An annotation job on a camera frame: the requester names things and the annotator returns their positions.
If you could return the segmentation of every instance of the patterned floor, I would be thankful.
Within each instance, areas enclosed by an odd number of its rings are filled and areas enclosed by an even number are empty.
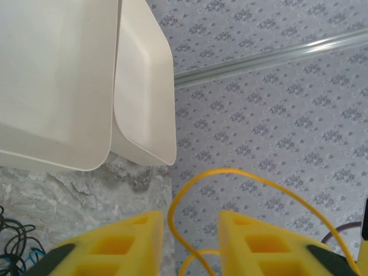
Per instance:
[[[174,193],[193,175],[237,167],[303,196],[335,225],[362,218],[368,195],[368,48],[349,49],[176,91]],[[286,195],[233,175],[213,177],[180,204],[176,224],[217,248],[217,212],[235,210],[320,240],[328,231]],[[344,233],[355,256],[359,231]],[[339,247],[331,240],[332,248]],[[176,245],[177,267],[187,252]],[[220,273],[219,261],[212,265]],[[206,275],[193,263],[188,275]]]
[[[368,23],[367,0],[147,0],[176,73]]]
[[[171,45],[176,73],[368,24],[367,0],[147,2]],[[241,167],[297,191],[336,225],[361,219],[368,194],[367,66],[362,47],[177,90],[174,193],[203,170]],[[217,247],[220,209],[316,239],[327,233],[290,198],[231,175],[191,190],[177,226],[196,247]],[[358,233],[345,236],[355,254]],[[176,253],[178,267],[187,252],[177,244]],[[206,275],[198,263],[187,274]]]

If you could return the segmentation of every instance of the gray patterned surface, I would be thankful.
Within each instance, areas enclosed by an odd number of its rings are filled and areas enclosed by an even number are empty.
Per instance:
[[[334,225],[362,218],[368,195],[368,48],[176,91],[174,194],[215,167],[272,179],[312,203]],[[234,175],[191,189],[175,221],[197,248],[217,248],[217,213],[230,209],[320,240],[314,215],[286,195]],[[344,234],[355,256],[359,231]],[[334,240],[330,245],[340,252]],[[187,252],[176,245],[177,267]],[[220,263],[213,257],[213,268]],[[197,263],[188,275],[206,275]]]
[[[166,215],[170,202],[166,167],[141,167],[115,154],[91,172],[46,174],[0,167],[5,216],[35,224],[34,235],[47,251],[61,240],[141,212]],[[174,241],[167,226],[161,275],[174,275]]]
[[[147,0],[176,73],[367,25],[367,0]]]

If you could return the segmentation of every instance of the plastic tray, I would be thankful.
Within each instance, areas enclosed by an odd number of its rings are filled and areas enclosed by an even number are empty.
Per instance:
[[[0,165],[98,167],[111,142],[118,1],[0,6]]]
[[[123,0],[111,150],[140,165],[175,162],[172,59],[170,46],[145,0]]]

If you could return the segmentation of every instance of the black rubber pad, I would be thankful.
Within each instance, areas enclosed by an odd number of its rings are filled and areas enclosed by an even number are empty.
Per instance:
[[[357,276],[344,257],[318,246],[308,245],[307,249],[333,276]]]
[[[362,223],[362,238],[368,240],[368,198],[366,201],[366,209],[364,212],[363,223]]]
[[[26,271],[23,276],[48,276],[61,263],[66,256],[75,248],[75,244],[69,243],[60,246],[47,253],[33,267]]]

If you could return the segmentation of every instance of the black cable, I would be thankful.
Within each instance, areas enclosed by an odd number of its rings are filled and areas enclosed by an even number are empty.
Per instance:
[[[28,233],[34,231],[36,226],[33,224],[23,225],[17,220],[5,218],[3,216],[4,211],[4,207],[0,205],[0,235],[1,232],[6,229],[14,231],[16,234],[5,243],[3,254],[0,252],[0,259],[9,263],[7,267],[0,268],[0,276],[20,276],[27,270],[26,263],[22,256],[28,241],[32,240],[38,245],[38,247],[30,248],[32,251],[35,251],[34,254],[37,261],[39,260],[39,255],[43,256],[46,252],[37,238],[28,236]]]
[[[340,225],[339,227],[336,228],[336,230],[340,233],[341,231],[361,227],[361,225],[362,225],[361,221],[356,221],[354,223],[347,223],[347,224]],[[327,235],[324,236],[321,243],[326,243],[332,237],[333,237],[332,233],[329,232]]]

